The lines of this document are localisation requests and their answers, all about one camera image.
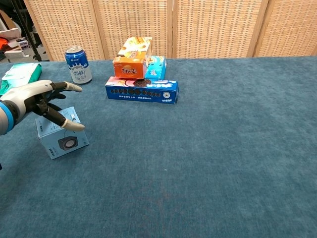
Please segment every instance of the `can lid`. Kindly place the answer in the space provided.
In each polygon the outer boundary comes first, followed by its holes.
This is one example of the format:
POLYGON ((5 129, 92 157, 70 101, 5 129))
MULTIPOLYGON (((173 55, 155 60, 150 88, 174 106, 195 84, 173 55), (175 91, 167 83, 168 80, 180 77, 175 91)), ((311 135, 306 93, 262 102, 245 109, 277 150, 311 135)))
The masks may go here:
POLYGON ((82 51, 83 48, 80 46, 71 46, 69 48, 66 49, 66 53, 77 53, 82 51))

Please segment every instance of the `green package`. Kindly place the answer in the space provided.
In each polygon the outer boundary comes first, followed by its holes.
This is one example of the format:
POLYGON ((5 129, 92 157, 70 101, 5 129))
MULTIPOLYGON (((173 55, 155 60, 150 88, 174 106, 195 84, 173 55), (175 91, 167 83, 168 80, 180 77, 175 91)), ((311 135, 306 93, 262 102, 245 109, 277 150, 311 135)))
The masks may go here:
POLYGON ((26 85, 39 79, 42 66, 39 63, 17 63, 2 78, 0 96, 11 88, 26 85))

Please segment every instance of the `speaker image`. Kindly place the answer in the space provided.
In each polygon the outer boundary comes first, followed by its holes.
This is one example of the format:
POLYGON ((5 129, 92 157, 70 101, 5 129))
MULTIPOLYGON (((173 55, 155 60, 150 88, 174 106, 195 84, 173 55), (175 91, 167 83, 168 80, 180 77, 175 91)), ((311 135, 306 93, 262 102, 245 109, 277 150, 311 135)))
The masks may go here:
POLYGON ((62 150, 69 150, 78 146, 78 139, 76 136, 68 136, 58 140, 58 144, 62 150))

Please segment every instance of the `robotic hand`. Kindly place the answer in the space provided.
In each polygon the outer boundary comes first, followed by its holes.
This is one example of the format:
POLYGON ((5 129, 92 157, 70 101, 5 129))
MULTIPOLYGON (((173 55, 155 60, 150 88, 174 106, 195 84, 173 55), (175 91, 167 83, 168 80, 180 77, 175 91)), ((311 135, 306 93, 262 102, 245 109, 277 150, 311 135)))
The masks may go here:
POLYGON ((34 112, 55 124, 72 131, 81 131, 85 126, 66 119, 58 106, 50 100, 64 99, 62 91, 81 92, 82 88, 68 82, 53 83, 40 80, 10 89, 0 98, 0 135, 6 134, 21 122, 27 114, 34 112))

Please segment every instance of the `stacked boxes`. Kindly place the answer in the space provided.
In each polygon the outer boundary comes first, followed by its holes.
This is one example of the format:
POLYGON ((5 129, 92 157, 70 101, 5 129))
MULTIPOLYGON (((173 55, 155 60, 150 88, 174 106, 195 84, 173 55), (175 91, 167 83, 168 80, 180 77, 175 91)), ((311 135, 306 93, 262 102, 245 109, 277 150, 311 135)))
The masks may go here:
POLYGON ((166 58, 152 56, 151 37, 129 38, 113 60, 115 77, 106 83, 109 99, 175 104, 178 83, 165 80, 166 58))

